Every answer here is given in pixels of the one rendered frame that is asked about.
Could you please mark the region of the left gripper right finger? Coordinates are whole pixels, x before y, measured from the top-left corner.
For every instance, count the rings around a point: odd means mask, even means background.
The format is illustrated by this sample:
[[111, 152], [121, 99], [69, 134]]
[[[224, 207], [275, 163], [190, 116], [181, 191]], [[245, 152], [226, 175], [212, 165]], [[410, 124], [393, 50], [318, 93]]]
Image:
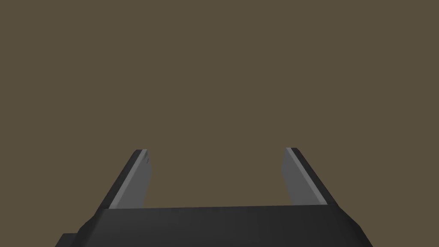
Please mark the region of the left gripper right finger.
[[293, 205], [337, 204], [299, 149], [285, 149], [281, 171]]

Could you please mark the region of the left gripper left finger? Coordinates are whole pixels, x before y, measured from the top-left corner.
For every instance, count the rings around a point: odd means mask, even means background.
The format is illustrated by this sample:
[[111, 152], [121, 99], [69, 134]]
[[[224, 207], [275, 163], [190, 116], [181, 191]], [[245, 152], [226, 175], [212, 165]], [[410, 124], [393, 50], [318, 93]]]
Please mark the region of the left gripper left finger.
[[148, 150], [135, 150], [98, 209], [142, 208], [151, 176]]

